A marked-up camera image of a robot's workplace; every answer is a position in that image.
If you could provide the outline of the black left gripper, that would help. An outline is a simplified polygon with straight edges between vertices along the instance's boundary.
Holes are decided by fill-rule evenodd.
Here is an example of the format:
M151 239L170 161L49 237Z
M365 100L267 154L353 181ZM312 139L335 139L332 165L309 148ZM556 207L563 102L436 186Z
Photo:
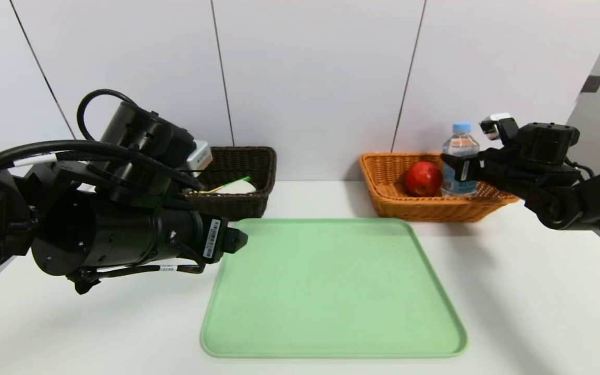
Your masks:
M174 258L214 264L223 253L235 254L248 242L248 235L227 227L227 220L199 211L162 212L165 245Z

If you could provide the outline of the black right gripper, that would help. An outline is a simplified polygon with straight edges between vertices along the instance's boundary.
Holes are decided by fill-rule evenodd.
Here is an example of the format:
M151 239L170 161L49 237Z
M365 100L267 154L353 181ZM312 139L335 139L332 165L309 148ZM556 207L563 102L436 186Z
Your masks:
M471 156L440 155L444 169L450 168L459 181L509 182L519 178L518 149L488 148Z

